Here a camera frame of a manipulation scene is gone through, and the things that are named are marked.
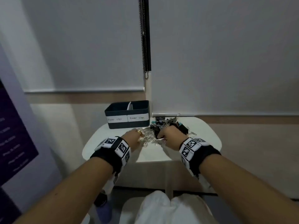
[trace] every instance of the dark blue storage box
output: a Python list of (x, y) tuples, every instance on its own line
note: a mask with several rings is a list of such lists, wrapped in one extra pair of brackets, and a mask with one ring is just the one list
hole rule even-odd
[(129, 102), (112, 103), (105, 110), (110, 129), (138, 128), (150, 125), (149, 101), (132, 101), (131, 110), (127, 110)]

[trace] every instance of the floor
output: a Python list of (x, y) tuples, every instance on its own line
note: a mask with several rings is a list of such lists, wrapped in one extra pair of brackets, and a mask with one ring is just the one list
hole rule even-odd
[[(149, 189), (130, 189), (130, 188), (116, 188), (113, 189), (109, 196), (109, 203), (112, 205), (112, 220), (109, 224), (118, 224), (121, 216), (121, 209), (124, 203), (132, 197), (141, 197), (151, 194), (154, 190)], [(179, 196), (180, 192), (174, 192), (174, 196)], [(215, 195), (202, 195), (206, 201), (213, 216), (219, 224), (241, 224), (236, 215), (230, 210), (227, 204), (218, 196)], [(101, 224), (95, 209), (91, 209), (89, 214), (92, 217), (91, 223)]]

